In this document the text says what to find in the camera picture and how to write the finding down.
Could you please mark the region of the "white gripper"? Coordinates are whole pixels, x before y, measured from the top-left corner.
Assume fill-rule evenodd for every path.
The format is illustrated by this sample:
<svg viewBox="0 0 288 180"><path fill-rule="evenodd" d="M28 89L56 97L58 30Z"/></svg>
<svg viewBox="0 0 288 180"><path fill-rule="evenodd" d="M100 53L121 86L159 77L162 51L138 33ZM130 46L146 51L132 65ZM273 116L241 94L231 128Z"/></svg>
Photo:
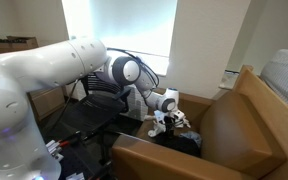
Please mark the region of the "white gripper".
<svg viewBox="0 0 288 180"><path fill-rule="evenodd" d="M155 110L153 115L145 115L144 119L153 121L153 128L147 132L149 137L155 137L172 128L191 127L186 115L180 110L172 110L167 113Z"/></svg>

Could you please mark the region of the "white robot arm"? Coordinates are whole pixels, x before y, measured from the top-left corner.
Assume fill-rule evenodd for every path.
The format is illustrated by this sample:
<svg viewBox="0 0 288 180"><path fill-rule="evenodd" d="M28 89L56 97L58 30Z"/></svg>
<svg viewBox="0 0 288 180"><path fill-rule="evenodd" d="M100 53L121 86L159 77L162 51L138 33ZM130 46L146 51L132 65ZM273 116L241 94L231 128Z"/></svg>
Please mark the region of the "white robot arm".
<svg viewBox="0 0 288 180"><path fill-rule="evenodd" d="M64 104L61 87L90 73L115 85L133 85L146 105L185 125L179 92L163 94L141 58L112 56L95 39L80 38L0 53L0 180L59 180L61 165L38 130L39 112Z"/></svg>

